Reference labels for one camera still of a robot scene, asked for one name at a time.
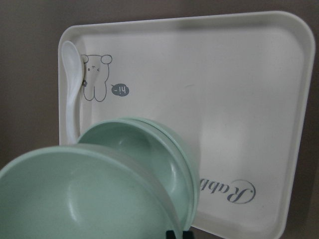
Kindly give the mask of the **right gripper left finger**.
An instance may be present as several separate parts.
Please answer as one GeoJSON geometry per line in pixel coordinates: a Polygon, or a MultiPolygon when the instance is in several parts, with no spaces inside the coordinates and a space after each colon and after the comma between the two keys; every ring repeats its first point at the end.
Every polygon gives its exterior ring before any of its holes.
{"type": "Polygon", "coordinates": [[[166,231],[166,239],[176,239],[174,231],[166,231]]]}

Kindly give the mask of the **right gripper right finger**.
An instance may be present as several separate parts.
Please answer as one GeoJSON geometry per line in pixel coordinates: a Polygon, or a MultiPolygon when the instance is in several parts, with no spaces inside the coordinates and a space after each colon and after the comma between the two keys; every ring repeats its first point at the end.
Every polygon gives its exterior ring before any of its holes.
{"type": "Polygon", "coordinates": [[[194,233],[192,231],[183,231],[182,239],[194,239],[194,233]]]}

